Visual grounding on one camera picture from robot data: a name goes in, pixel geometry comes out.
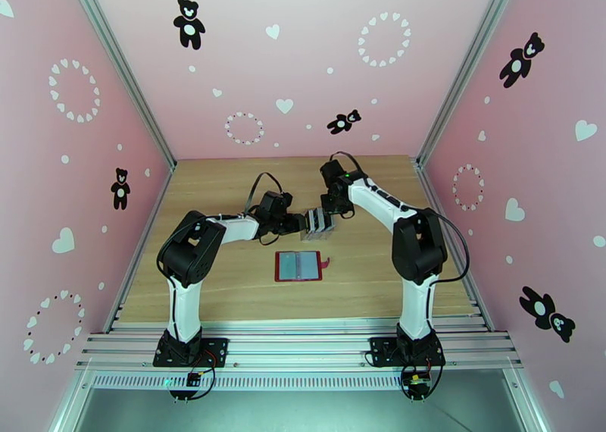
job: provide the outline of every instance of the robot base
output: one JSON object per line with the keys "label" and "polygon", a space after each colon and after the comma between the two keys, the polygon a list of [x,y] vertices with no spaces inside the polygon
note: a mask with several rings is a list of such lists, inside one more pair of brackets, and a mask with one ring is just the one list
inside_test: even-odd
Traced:
{"label": "robot base", "polygon": [[370,354],[377,368],[388,366],[444,366],[446,360],[438,336],[434,329],[427,336],[411,339],[400,327],[396,327],[396,337],[371,337]]}
{"label": "robot base", "polygon": [[223,368],[227,356],[227,338],[203,338],[202,328],[188,342],[182,343],[164,330],[154,356],[155,367],[191,368]]}

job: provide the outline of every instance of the teddy bear decal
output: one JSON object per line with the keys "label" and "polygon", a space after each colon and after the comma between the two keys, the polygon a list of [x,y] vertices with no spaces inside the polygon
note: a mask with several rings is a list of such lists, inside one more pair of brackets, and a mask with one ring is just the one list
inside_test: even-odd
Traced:
{"label": "teddy bear decal", "polygon": [[116,168],[116,182],[111,186],[111,191],[114,193],[114,209],[127,209],[127,196],[130,194],[127,175],[127,170]]}
{"label": "teddy bear decal", "polygon": [[574,320],[555,311],[554,300],[549,294],[544,294],[541,297],[528,286],[522,288],[522,291],[526,297],[520,296],[520,304],[526,312],[535,318],[535,325],[542,330],[553,328],[565,343],[569,343],[573,330],[576,328]]}
{"label": "teddy bear decal", "polygon": [[192,48],[200,49],[202,44],[200,34],[205,33],[204,24],[196,17],[198,15],[198,3],[191,0],[177,0],[181,15],[173,21],[175,27],[180,28],[181,45],[185,48],[192,43]]}
{"label": "teddy bear decal", "polygon": [[530,72],[530,66],[533,63],[532,59],[537,56],[538,53],[545,49],[545,44],[539,37],[537,32],[534,32],[524,48],[516,48],[510,53],[511,60],[503,67],[498,78],[503,80],[505,83],[503,86],[509,88],[511,85],[516,83],[520,76],[526,78],[526,75]]}
{"label": "teddy bear decal", "polygon": [[357,109],[351,111],[349,115],[337,114],[336,120],[331,121],[327,124],[326,128],[330,130],[331,134],[339,134],[342,131],[349,131],[353,123],[362,120]]}

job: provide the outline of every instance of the wooden table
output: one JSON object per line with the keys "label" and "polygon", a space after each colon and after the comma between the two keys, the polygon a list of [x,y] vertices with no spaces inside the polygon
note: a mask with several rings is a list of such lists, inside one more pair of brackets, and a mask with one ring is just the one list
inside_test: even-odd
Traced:
{"label": "wooden table", "polygon": [[[158,217],[124,304],[120,321],[167,321],[169,293],[155,266],[156,255],[183,216],[195,209],[203,214],[235,214],[244,208],[248,191],[262,171],[271,172],[290,192],[292,212],[320,205],[326,192],[320,166],[327,158],[254,158],[180,161],[168,186]],[[339,158],[346,170],[353,170]],[[426,207],[427,200],[407,156],[360,157],[364,171],[384,190],[406,203]],[[255,201],[276,190],[271,179],[259,183]],[[202,284],[203,321],[284,318],[395,317],[401,312],[401,278],[391,260],[391,235],[361,208],[351,220],[336,218],[332,236],[302,243],[299,234],[284,236],[271,246],[257,241],[223,245]],[[275,251],[319,250],[330,257],[322,281],[274,281]],[[457,274],[451,259],[442,277]],[[473,312],[461,282],[437,287],[434,315]]]}

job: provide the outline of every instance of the pink wallpaper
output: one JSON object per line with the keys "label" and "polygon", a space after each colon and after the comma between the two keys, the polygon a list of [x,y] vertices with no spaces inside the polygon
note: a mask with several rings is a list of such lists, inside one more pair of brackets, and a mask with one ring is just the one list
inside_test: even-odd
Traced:
{"label": "pink wallpaper", "polygon": [[429,165],[556,431],[606,418],[605,56],[606,0],[511,0]]}
{"label": "pink wallpaper", "polygon": [[416,155],[489,2],[99,1],[178,159]]}
{"label": "pink wallpaper", "polygon": [[31,432],[102,329],[167,165],[77,0],[0,0],[0,40],[0,430]]}

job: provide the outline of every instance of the metal vent grille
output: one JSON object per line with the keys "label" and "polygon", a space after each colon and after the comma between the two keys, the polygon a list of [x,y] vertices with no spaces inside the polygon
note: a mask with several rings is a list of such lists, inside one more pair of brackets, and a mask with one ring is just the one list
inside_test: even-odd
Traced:
{"label": "metal vent grille", "polygon": [[[97,374],[93,386],[98,389],[121,390],[202,390],[208,388],[212,374],[205,374],[200,387],[186,387],[186,373],[128,373],[105,372]],[[285,374],[234,374],[217,373],[215,390],[397,390],[400,380],[389,373],[285,373]]]}

